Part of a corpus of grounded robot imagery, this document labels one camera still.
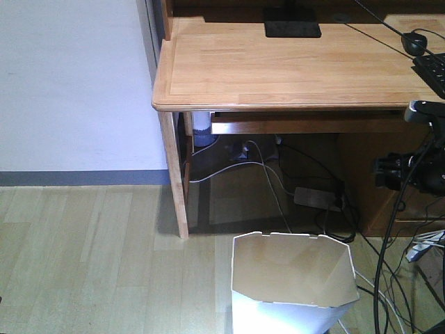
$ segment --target white cable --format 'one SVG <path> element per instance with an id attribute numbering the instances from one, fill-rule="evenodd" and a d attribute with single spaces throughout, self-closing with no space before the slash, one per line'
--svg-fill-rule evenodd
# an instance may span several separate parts
<path id="1" fill-rule="evenodd" d="M 199 153 L 202 153 L 202 152 L 204 152 L 205 150 L 208 150 L 209 148 L 211 148 L 213 145 L 215 145 L 215 144 L 220 140 L 220 138 L 221 138 L 221 136 L 218 136 L 212 144 L 206 146 L 205 148 L 202 148 L 202 149 L 199 150 L 199 151 L 196 151 L 196 152 L 192 153 L 192 157 L 194 157 L 195 155 L 197 155 L 197 154 L 199 154 Z"/>
<path id="2" fill-rule="evenodd" d="M 266 168 L 267 168 L 268 170 L 270 170 L 270 171 L 273 173 L 273 175 L 277 178 L 277 180 L 278 180 L 278 182 L 280 183 L 280 186 L 283 188 L 284 192 L 285 192 L 287 195 L 289 195 L 289 196 L 293 196 L 293 193 L 291 193 L 291 192 L 288 191 L 286 188 L 284 188 L 284 185 L 283 185 L 283 183 L 282 183 L 280 177 L 278 176 L 277 172 L 275 172 L 275 171 L 273 170 L 273 168 L 267 166 L 266 164 L 262 164 L 261 162 L 258 162 L 258 161 L 242 161 L 242 162 L 238 162 L 237 164 L 234 164 L 234 165 L 230 165 L 230 166 L 224 167 L 223 169 L 220 169 L 220 170 L 214 172 L 213 174 L 210 174 L 210 175 L 208 175 L 208 176 L 206 176 L 206 177 L 204 177 L 204 178 L 202 178 L 202 179 L 199 179 L 199 180 L 191 180 L 190 183 L 199 183 L 199 182 L 203 182 L 203 181 L 205 181 L 205 180 L 210 179 L 211 177 L 213 177 L 213 176 L 215 176 L 215 175 L 218 175 L 218 174 L 221 174 L 222 172 L 225 172 L 226 170 L 228 170 L 228 169 L 230 169 L 230 168 L 237 167 L 237 166 L 241 166 L 241 165 L 248 165 L 248 164 L 259 165 L 259 166 L 264 166 L 264 167 L 266 167 Z"/>
<path id="3" fill-rule="evenodd" d="M 286 219 L 286 217 L 284 215 L 284 212 L 283 212 L 283 210 L 281 208 L 280 201 L 278 200 L 277 194 L 276 194 L 276 192 L 275 192 L 275 190 L 273 188 L 273 185 L 272 185 L 272 182 L 270 180 L 269 174 L 267 173 L 266 165 L 264 164 L 263 155 L 261 154 L 261 150 L 259 149 L 259 146 L 254 141 L 246 141 L 246 143 L 252 143 L 257 148 L 258 154 L 259 154 L 259 158 L 261 159 L 261 164 L 263 165 L 264 174 L 266 174 L 266 178 L 267 178 L 267 182 L 269 183 L 270 190 L 272 191 L 272 194 L 273 194 L 273 197 L 275 199 L 275 202 L 277 203 L 278 211 L 280 211 L 281 217 L 283 218 L 283 221 L 284 221 L 284 224 L 286 225 L 287 230 L 289 231 L 289 233 L 292 233 L 291 227 L 289 226 L 289 223 L 287 222 L 287 219 Z"/>
<path id="4" fill-rule="evenodd" d="M 343 325 L 343 322 L 341 322 L 341 320 L 339 319 L 339 325 L 341 327 L 341 329 L 343 329 L 343 332 L 345 332 L 346 334 L 350 334 L 348 329 L 345 327 L 345 325 Z"/>
<path id="5" fill-rule="evenodd" d="M 358 270 L 355 270 L 355 273 L 360 276 L 366 283 L 368 283 L 370 286 L 374 287 L 374 284 L 365 276 L 363 276 Z M 394 315 L 396 316 L 398 325 L 400 326 L 400 329 L 402 330 L 402 334 L 406 334 L 405 332 L 405 327 L 403 327 L 403 323 L 402 323 L 402 319 L 398 316 L 396 309 L 393 305 L 393 303 L 385 296 L 385 294 L 383 294 L 383 292 L 381 292 L 380 290 L 378 290 L 379 295 L 381 295 L 381 297 L 387 302 L 387 305 L 389 305 L 389 307 L 391 308 L 391 311 L 394 313 Z"/>
<path id="6" fill-rule="evenodd" d="M 440 247 L 440 248 L 445 248 L 444 245 L 437 244 L 437 243 L 435 243 L 433 241 L 430 241 L 430 240 L 421 240 L 421 241 L 414 240 L 412 243 L 413 244 L 417 244 L 417 245 L 436 246 L 436 247 Z"/>

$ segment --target wooden desk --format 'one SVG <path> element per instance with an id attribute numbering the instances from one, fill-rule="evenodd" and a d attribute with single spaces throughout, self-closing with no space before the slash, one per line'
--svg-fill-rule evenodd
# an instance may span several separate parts
<path id="1" fill-rule="evenodd" d="M 176 8 L 176 16 L 166 20 L 169 40 L 162 44 L 153 106 L 159 112 L 181 237 L 187 238 L 188 226 L 175 113 L 184 113 L 189 136 L 190 111 L 199 110 L 221 112 L 214 122 L 218 133 L 337 132 L 380 138 L 387 132 L 385 143 L 372 150 L 380 155 L 391 146 L 412 150 L 424 137 L 425 127 L 407 124 L 401 115 L 411 100 L 441 99 L 413 72 L 400 36 L 357 6 L 316 11 L 322 36 L 315 39 L 267 38 L 258 8 Z M 333 13 L 348 13 L 352 23 L 335 23 Z M 421 27 L 445 34 L 443 4 L 384 8 L 379 15 L 402 32 Z M 428 34 L 428 41 L 432 51 L 445 50 L 437 36 Z M 407 134 L 415 138 L 407 141 Z M 363 159 L 360 146 L 345 138 L 339 140 L 342 152 L 358 154 L 345 153 L 345 161 L 366 164 L 371 157 Z M 372 146 L 374 139 L 363 141 Z M 362 178 L 349 180 L 359 188 L 359 198 L 373 191 L 372 177 L 365 184 Z M 370 206 L 387 205 L 393 196 L 384 194 L 384 200 L 371 204 L 359 200 L 366 226 L 375 220 Z"/>

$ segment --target monitor stand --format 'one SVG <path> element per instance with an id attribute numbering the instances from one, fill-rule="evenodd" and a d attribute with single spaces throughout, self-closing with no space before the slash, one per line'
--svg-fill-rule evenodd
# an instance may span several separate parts
<path id="1" fill-rule="evenodd" d="M 320 26 L 312 8 L 296 6 L 286 0 L 282 7 L 264 8 L 266 37 L 319 38 Z"/>

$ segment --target wooden floor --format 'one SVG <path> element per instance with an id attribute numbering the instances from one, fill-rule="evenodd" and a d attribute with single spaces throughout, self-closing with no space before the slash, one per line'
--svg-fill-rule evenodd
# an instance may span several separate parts
<path id="1" fill-rule="evenodd" d="M 244 228 L 256 229 L 261 218 L 280 220 L 261 174 L 249 191 L 269 204 L 253 207 L 233 173 L 242 193 L 223 182 L 207 209 L 191 210 L 220 227 L 199 229 L 197 218 L 187 241 L 177 236 L 168 186 L 0 188 L 0 333 L 231 333 L 232 238 L 243 231 L 231 231 L 230 221 L 248 217 Z M 389 249 L 391 264 L 405 243 Z M 351 248 L 356 269 L 372 278 L 376 256 L 359 237 Z M 444 318 L 414 266 L 404 264 L 400 279 L 420 329 Z M 373 333 L 371 298 L 362 295 L 343 323 L 350 333 Z"/>

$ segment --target blue baseboard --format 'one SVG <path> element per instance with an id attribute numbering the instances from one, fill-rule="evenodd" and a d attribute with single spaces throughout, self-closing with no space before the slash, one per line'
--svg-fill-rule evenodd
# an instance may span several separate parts
<path id="1" fill-rule="evenodd" d="M 169 183 L 168 170 L 0 172 L 0 186 L 111 186 Z"/>

